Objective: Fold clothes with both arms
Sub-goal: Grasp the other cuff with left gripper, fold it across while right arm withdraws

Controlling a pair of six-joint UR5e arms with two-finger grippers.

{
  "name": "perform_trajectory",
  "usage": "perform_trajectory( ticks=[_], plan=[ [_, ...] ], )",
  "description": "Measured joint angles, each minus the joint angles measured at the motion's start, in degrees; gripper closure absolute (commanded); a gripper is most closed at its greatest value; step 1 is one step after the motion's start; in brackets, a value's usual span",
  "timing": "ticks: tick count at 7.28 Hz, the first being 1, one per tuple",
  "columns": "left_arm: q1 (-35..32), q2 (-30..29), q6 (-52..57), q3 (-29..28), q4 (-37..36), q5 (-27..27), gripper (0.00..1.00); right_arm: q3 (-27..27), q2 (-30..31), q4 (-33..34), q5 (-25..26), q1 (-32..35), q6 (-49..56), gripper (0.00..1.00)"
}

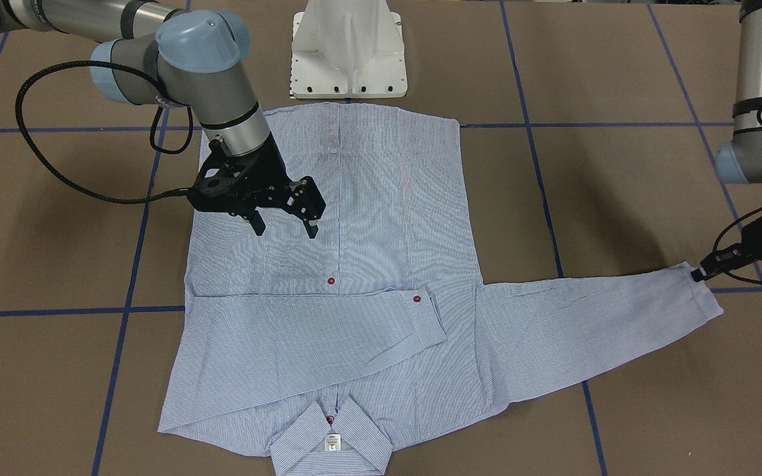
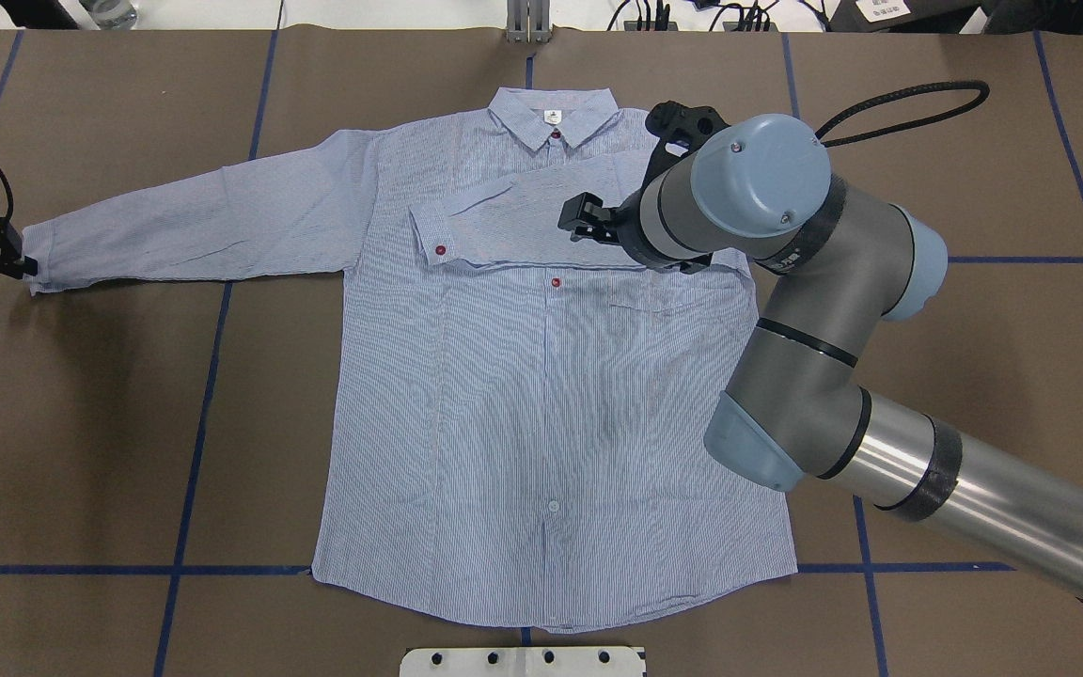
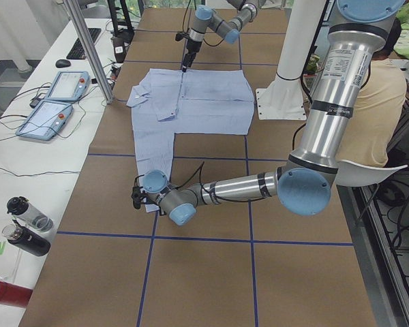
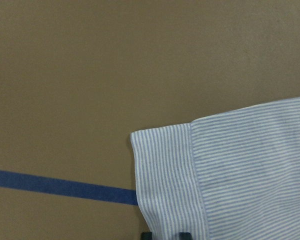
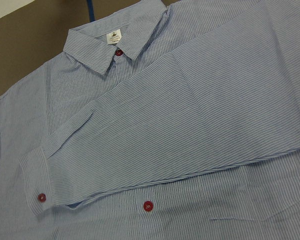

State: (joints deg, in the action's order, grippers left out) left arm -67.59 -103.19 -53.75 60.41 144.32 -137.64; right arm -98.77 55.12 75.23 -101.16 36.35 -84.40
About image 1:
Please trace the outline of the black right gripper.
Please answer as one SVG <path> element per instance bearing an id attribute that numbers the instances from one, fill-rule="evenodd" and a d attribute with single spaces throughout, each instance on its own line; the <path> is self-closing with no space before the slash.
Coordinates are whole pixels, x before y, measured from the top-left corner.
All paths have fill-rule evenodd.
<path id="1" fill-rule="evenodd" d="M 326 202 L 311 176 L 292 182 L 273 136 L 260 147 L 241 155 L 229 155 L 218 139 L 208 142 L 208 156 L 200 166 L 187 200 L 202 213 L 225 213 L 246 217 L 256 236 L 266 223 L 257 208 L 281 209 L 300 221 L 310 239 L 318 234 L 318 222 Z"/>

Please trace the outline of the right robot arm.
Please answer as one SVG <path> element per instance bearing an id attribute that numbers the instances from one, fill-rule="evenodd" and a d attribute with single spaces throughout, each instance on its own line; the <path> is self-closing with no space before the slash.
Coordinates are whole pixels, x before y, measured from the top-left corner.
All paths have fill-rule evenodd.
<path id="1" fill-rule="evenodd" d="M 97 200 L 134 205 L 185 198 L 200 213 L 237 216 L 256 235 L 265 231 L 261 208 L 280 209 L 318 234 L 325 202 L 313 178 L 291 180 L 246 75 L 250 34 L 235 13 L 172 8 L 157 1 L 0 1 L 0 34 L 58 31 L 94 40 L 90 59 L 46 67 L 19 88 L 15 120 L 34 156 L 60 182 Z M 112 198 L 79 186 L 52 166 L 25 124 L 31 87 L 52 73 L 85 67 L 109 100 L 184 108 L 188 126 L 200 124 L 208 156 L 194 182 L 137 199 Z"/>

